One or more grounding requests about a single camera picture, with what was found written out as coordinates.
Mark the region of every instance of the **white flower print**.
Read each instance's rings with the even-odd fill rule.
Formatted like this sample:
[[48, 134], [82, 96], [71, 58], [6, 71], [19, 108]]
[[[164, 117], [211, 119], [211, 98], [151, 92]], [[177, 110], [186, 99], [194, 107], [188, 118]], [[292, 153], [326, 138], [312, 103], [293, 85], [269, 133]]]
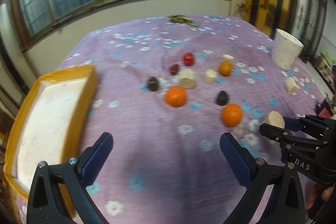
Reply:
[[209, 51], [209, 50], [203, 50], [203, 52], [206, 53], [206, 54], [212, 54], [213, 53], [213, 51]]
[[97, 108], [99, 107], [101, 104], [103, 103], [103, 100], [102, 99], [99, 99], [99, 100], [95, 100], [95, 102], [93, 103], [93, 108]]
[[118, 201], [109, 201], [107, 204], [105, 204], [106, 211], [112, 216], [116, 216], [117, 214], [122, 213], [123, 208], [124, 205]]
[[247, 78], [246, 80], [247, 80], [247, 82], [249, 82], [249, 83], [251, 83], [251, 84], [254, 84], [254, 83], [255, 83], [255, 81], [254, 81], [252, 78]]
[[115, 108], [120, 104], [119, 101], [113, 101], [109, 103], [109, 108]]
[[249, 71], [251, 72], [258, 72], [258, 69], [255, 67], [249, 67]]
[[204, 152], [209, 152], [209, 151], [211, 151], [211, 150], [213, 149], [213, 147], [214, 147], [213, 142], [208, 141], [208, 140], [201, 140], [200, 145], [201, 145], [201, 148], [202, 148], [202, 150], [203, 150]]
[[240, 68], [246, 68], [246, 65], [244, 63], [242, 63], [242, 62], [236, 63], [236, 66], [240, 67]]
[[22, 205], [22, 211], [24, 212], [24, 214], [26, 215], [27, 214], [27, 207]]
[[178, 127], [177, 131], [182, 135], [187, 135], [187, 134], [193, 132], [194, 129], [193, 129], [193, 126], [190, 126], [190, 125], [186, 124], [184, 126]]
[[129, 62], [129, 61], [123, 61], [123, 62], [121, 62], [120, 67], [122, 67], [122, 68], [126, 68], [126, 67], [129, 66], [130, 64], [131, 64], [131, 62]]

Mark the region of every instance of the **blue flower print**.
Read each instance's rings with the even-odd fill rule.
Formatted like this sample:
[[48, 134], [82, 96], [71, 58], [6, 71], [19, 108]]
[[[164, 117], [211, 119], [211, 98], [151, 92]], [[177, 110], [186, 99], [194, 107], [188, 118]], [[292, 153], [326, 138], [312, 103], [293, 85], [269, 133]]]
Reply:
[[207, 54], [197, 54], [196, 57], [197, 59], [207, 59], [208, 55]]
[[88, 116], [91, 116], [91, 115], [93, 115], [94, 113], [95, 113], [95, 109], [92, 108], [92, 109], [90, 109], [90, 110], [88, 111], [87, 115], [88, 115]]
[[271, 105], [277, 106], [279, 104], [278, 100], [276, 98], [269, 98], [269, 102], [271, 103]]
[[250, 111], [250, 110], [251, 110], [251, 105], [248, 104], [248, 103], [245, 103], [245, 104], [242, 105], [241, 108], [242, 108], [242, 110], [245, 111], [245, 112], [246, 112], [246, 111]]
[[190, 104], [189, 108], [192, 109], [192, 110], [200, 110], [201, 105], [199, 103], [192, 103], [192, 104]]
[[289, 70], [289, 71], [287, 71], [287, 75], [288, 75], [288, 77], [292, 77], [292, 76], [296, 76], [297, 73], [293, 70]]
[[142, 84], [142, 85], [140, 86], [140, 89], [141, 89], [142, 91], [144, 91], [144, 92], [149, 92], [149, 89], [148, 89], [148, 87], [147, 87], [146, 84]]
[[234, 69], [234, 70], [232, 71], [232, 75], [239, 75], [239, 74], [240, 74], [240, 71], [237, 70], [237, 69]]
[[251, 72], [251, 73], [249, 74], [249, 76], [252, 77], [252, 78], [257, 78], [258, 75], [255, 74], [255, 73], [253, 73], [253, 72]]
[[225, 83], [226, 79], [224, 79], [223, 77], [217, 77], [216, 82], [217, 83]]
[[143, 191], [145, 189], [145, 181], [143, 177], [139, 175], [132, 176], [128, 181], [128, 188], [135, 193]]
[[265, 81], [266, 77], [264, 75], [257, 75], [259, 81]]
[[95, 182], [91, 186], [86, 187], [86, 191], [90, 195], [97, 194], [100, 191], [100, 184], [98, 182]]
[[254, 117], [261, 118], [264, 115], [264, 113], [259, 108], [254, 108], [252, 110], [252, 115]]

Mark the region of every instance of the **purple tablecloth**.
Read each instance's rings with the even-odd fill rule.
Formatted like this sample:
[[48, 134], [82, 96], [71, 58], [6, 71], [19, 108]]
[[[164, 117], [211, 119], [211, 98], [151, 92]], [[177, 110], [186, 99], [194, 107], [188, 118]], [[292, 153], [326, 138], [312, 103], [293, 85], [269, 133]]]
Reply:
[[[288, 117], [314, 114], [315, 104], [323, 99], [298, 63], [288, 72], [273, 64], [274, 41], [249, 23], [234, 17], [192, 17], [199, 27], [162, 17], [92, 32], [60, 66], [95, 64], [100, 76], [80, 152], [104, 131], [113, 135], [113, 151], [87, 188], [110, 223], [223, 223], [245, 188], [220, 151], [221, 134], [231, 131], [254, 157], [283, 165], [278, 143], [260, 136], [258, 125], [272, 110]], [[186, 52], [196, 57], [192, 69], [197, 87], [187, 90], [186, 105], [173, 108], [163, 99], [165, 90], [177, 83], [169, 67], [178, 63], [182, 69]], [[235, 57], [233, 73], [206, 84], [204, 71], [217, 70], [223, 54]], [[160, 78], [161, 90], [148, 91], [151, 76]], [[288, 76], [297, 80], [296, 95], [284, 88]], [[220, 90], [243, 108], [243, 120], [235, 128], [221, 121], [222, 107], [214, 103]], [[307, 179], [300, 177], [304, 186]], [[252, 223], [258, 221], [266, 198]], [[18, 207], [25, 219], [26, 203], [19, 198]]]

